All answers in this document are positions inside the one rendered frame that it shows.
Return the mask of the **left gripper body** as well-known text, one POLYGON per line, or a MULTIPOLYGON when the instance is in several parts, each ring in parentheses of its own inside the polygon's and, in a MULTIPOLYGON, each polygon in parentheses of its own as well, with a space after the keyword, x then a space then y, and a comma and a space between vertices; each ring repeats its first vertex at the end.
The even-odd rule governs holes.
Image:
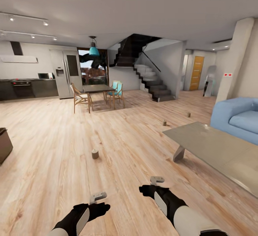
POLYGON ((92 220, 94 220, 98 216, 104 216, 106 214, 106 212, 105 212, 105 202, 104 203, 99 203, 99 204, 91 204, 91 206, 94 208, 94 215, 92 217, 92 220))

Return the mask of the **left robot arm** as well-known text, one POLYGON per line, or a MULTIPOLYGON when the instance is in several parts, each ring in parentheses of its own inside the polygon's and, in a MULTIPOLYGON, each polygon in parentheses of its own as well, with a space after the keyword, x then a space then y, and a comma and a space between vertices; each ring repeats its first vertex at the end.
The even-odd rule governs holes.
POLYGON ((86 223, 94 220, 98 216, 104 216, 110 209, 110 205, 104 203, 97 204, 97 200, 107 197, 106 192, 91 194, 89 204, 78 204, 74 209, 59 221, 47 236, 78 236, 86 223))

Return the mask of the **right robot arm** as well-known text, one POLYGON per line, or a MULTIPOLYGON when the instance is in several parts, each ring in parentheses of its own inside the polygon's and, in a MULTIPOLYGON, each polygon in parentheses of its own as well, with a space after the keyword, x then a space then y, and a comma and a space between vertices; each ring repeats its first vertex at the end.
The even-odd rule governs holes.
POLYGON ((164 182, 162 176, 151 176, 150 181, 150 185, 139 187, 140 193, 155 200, 179 236, 229 236, 219 226, 186 206, 186 203, 174 195, 168 187, 157 186, 157 182, 164 182))

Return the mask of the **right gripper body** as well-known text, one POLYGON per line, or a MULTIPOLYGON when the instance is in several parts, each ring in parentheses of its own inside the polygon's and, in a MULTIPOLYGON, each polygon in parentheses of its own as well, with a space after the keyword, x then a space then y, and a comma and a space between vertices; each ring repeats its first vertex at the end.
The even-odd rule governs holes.
POLYGON ((153 186, 153 185, 143 185, 143 196, 153 198, 152 191, 153 191, 154 187, 156 187, 156 186, 153 186))

